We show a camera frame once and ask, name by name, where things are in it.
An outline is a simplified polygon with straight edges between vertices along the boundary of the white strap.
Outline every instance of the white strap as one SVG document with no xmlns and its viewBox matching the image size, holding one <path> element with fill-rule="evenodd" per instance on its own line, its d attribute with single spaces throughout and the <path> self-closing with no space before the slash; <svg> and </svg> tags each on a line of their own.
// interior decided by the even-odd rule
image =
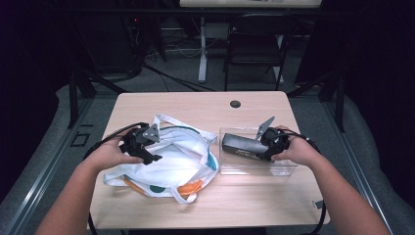
<svg viewBox="0 0 415 235">
<path fill-rule="evenodd" d="M 216 139 L 216 134 L 211 133 L 211 132 L 207 132 L 207 131 L 204 131 L 204 130 L 200 130 L 196 127 L 188 125 L 188 124 L 186 124 L 186 123 L 184 123 L 184 122 L 182 122 L 178 119 L 175 119 L 173 117 L 170 117 L 170 116 L 167 116 L 167 115 L 156 115 L 155 116 L 154 124 L 157 124 L 159 128 L 160 128 L 160 123 L 162 121 L 168 122 L 168 123 L 173 124 L 173 125 L 186 126 L 186 127 L 190 127 L 192 129 L 195 129 L 199 133 L 201 133 L 201 135 L 208 141 L 209 144 L 212 143 L 213 140 Z"/>
<path fill-rule="evenodd" d="M 191 204 L 195 202 L 196 198 L 198 198 L 198 194 L 193 193 L 187 197 L 187 199 L 184 199 L 180 194 L 179 191 L 177 191 L 177 187 L 171 188 L 171 194 L 176 199 L 177 203 L 179 204 Z"/>
</svg>

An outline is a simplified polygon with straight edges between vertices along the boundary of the wire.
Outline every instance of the wire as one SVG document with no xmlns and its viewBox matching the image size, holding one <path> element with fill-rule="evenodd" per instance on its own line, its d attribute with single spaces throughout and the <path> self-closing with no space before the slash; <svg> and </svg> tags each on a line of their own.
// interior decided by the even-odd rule
<svg viewBox="0 0 415 235">
<path fill-rule="evenodd" d="M 137 125 L 140 125 L 140 123 L 134 123 L 134 124 L 127 125 L 126 127 L 121 128 L 119 130 L 116 130 L 112 134 L 108 135 L 105 139 L 101 140 L 100 142 L 95 143 L 91 148 L 89 148 L 89 150 L 86 152 L 85 156 L 83 156 L 83 159 L 85 160 L 86 158 L 88 158 L 88 156 L 91 155 L 92 152 L 94 152 L 96 149 L 98 149 L 104 143 L 108 142 L 109 140 L 113 139 L 114 137 L 117 137 L 122 131 L 130 129 L 130 128 L 135 127 Z"/>
<path fill-rule="evenodd" d="M 320 231 L 321 227 L 323 227 L 323 223 L 324 223 L 324 219 L 326 218 L 326 204 L 323 201 L 323 206 L 321 208 L 321 215 L 320 215 L 320 220 L 318 221 L 317 227 L 314 228 L 314 230 L 312 230 L 312 232 L 310 232 L 310 235 L 317 235 L 318 231 Z"/>
<path fill-rule="evenodd" d="M 167 91 L 167 92 L 170 92 L 170 91 L 168 90 L 167 83 L 165 83 L 165 79 L 164 79 L 164 77 L 163 77 L 161 74 L 159 74 L 159 76 L 161 77 L 161 80 L 162 80 L 162 82 L 164 83 L 164 86 L 165 86 L 166 91 Z"/>
<path fill-rule="evenodd" d="M 147 55 L 144 59 L 148 59 L 152 62 L 156 62 L 157 61 L 157 50 L 154 48 L 154 46 L 151 46 L 148 50 L 147 50 Z"/>
<path fill-rule="evenodd" d="M 92 235 L 98 235 L 97 229 L 94 225 L 94 220 L 92 220 L 91 212 L 88 215 L 88 224 L 89 224 L 89 230 L 91 231 Z"/>
<path fill-rule="evenodd" d="M 136 46 L 140 46 L 140 42 L 138 41 L 138 35 L 140 34 L 140 28 L 137 27 L 137 34 L 135 35 L 135 44 Z"/>
<path fill-rule="evenodd" d="M 198 33 L 201 34 L 201 31 L 199 30 L 199 27 L 197 26 L 194 18 L 192 18 L 192 22 L 195 25 L 195 28 L 198 30 Z"/>
<path fill-rule="evenodd" d="M 180 36 L 174 36 L 177 32 L 180 32 Z M 166 39 L 166 38 L 180 38 L 179 41 L 183 41 L 183 40 L 187 39 L 187 37 L 185 37 L 183 35 L 183 29 L 182 28 L 174 30 L 170 35 L 164 35 L 163 39 Z"/>
<path fill-rule="evenodd" d="M 298 133 L 295 133 L 294 131 L 292 131 L 291 133 L 282 133 L 282 134 L 278 134 L 276 137 L 283 137 L 283 136 L 297 136 L 299 138 L 304 139 L 309 145 L 311 145 L 311 147 L 313 147 L 318 153 L 321 154 L 320 150 L 318 149 L 317 145 L 314 143 L 314 141 L 312 141 L 310 138 L 308 138 L 305 135 L 301 135 Z"/>
<path fill-rule="evenodd" d="M 217 38 L 214 39 L 209 45 L 207 45 L 206 48 L 211 47 L 213 44 L 215 44 L 218 41 L 220 41 L 220 39 L 217 39 Z M 188 58 L 195 57 L 195 56 L 201 54 L 201 52 L 202 52 L 202 48 L 180 48 L 179 45 L 175 45 L 175 44 L 165 45 L 165 46 L 166 47 L 174 47 L 174 48 L 177 48 L 177 50 L 164 50 L 164 52 L 177 52 L 178 51 L 178 52 L 180 52 L 180 54 L 182 54 L 183 56 L 188 57 Z M 196 54 L 193 54 L 193 55 L 188 55 L 188 54 L 184 53 L 184 51 L 198 51 L 198 52 Z M 147 55 L 147 57 L 157 55 L 158 53 L 159 52 L 154 52 L 153 54 Z"/>
<path fill-rule="evenodd" d="M 196 88 L 192 87 L 192 85 L 193 86 L 196 86 L 196 87 L 203 88 L 203 89 L 208 90 L 208 91 L 215 91 L 215 90 L 213 90 L 211 88 L 208 88 L 208 87 L 205 87 L 205 86 L 202 86 L 202 85 L 199 85 L 199 84 L 195 84 L 195 83 L 190 82 L 190 81 L 187 81 L 187 80 L 183 80 L 183 79 L 180 79 L 180 78 L 173 77 L 173 76 L 171 76 L 169 74 L 166 74 L 166 73 L 164 73 L 164 72 L 162 72 L 160 70 L 157 70 L 157 69 L 155 69 L 155 68 L 153 68 L 153 67 L 151 67 L 151 66 L 149 66 L 147 64 L 143 64 L 143 68 L 146 68 L 149 71 L 153 71 L 153 72 L 158 73 L 160 75 L 163 75 L 163 76 L 165 76 L 167 78 L 170 78 L 173 81 L 175 81 L 175 82 L 177 82 L 177 83 L 179 83 L 179 84 L 181 84 L 183 86 L 186 86 L 186 87 L 188 87 L 189 89 L 191 89 L 193 91 L 202 91 L 202 90 L 196 89 Z"/>
</svg>

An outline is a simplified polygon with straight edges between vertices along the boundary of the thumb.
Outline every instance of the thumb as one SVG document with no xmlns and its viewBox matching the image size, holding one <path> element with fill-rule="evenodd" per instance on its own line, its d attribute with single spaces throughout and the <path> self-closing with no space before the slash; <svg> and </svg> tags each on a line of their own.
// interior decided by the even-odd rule
<svg viewBox="0 0 415 235">
<path fill-rule="evenodd" d="M 271 157 L 271 160 L 273 161 L 281 161 L 281 160 L 287 160 L 287 159 L 288 159 L 287 151 L 284 151 L 280 154 L 277 154 Z"/>
<path fill-rule="evenodd" d="M 131 157 L 125 154 L 122 154 L 120 159 L 123 164 L 141 164 L 143 162 L 143 159 Z"/>
</svg>

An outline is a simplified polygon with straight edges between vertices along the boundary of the forearm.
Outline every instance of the forearm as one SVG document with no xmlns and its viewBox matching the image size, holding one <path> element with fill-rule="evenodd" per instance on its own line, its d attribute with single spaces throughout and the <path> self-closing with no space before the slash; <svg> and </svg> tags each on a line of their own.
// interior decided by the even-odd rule
<svg viewBox="0 0 415 235">
<path fill-rule="evenodd" d="M 390 234 L 377 213 L 321 155 L 309 165 L 339 234 Z"/>
<path fill-rule="evenodd" d="M 98 171 L 80 164 L 36 234 L 85 234 Z"/>
</svg>

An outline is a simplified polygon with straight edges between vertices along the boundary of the white plastic bag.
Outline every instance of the white plastic bag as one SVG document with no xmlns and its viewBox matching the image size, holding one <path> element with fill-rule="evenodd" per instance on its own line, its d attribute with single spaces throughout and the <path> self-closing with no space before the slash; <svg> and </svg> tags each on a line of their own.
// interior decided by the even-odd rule
<svg viewBox="0 0 415 235">
<path fill-rule="evenodd" d="M 150 197 L 174 197 L 180 204 L 193 203 L 197 192 L 217 175 L 217 158 L 209 145 L 216 135 L 185 124 L 173 117 L 157 115 L 155 123 L 172 124 L 160 127 L 160 142 L 146 150 L 162 159 L 151 164 L 121 164 L 104 175 L 104 183 L 129 185 Z"/>
</svg>

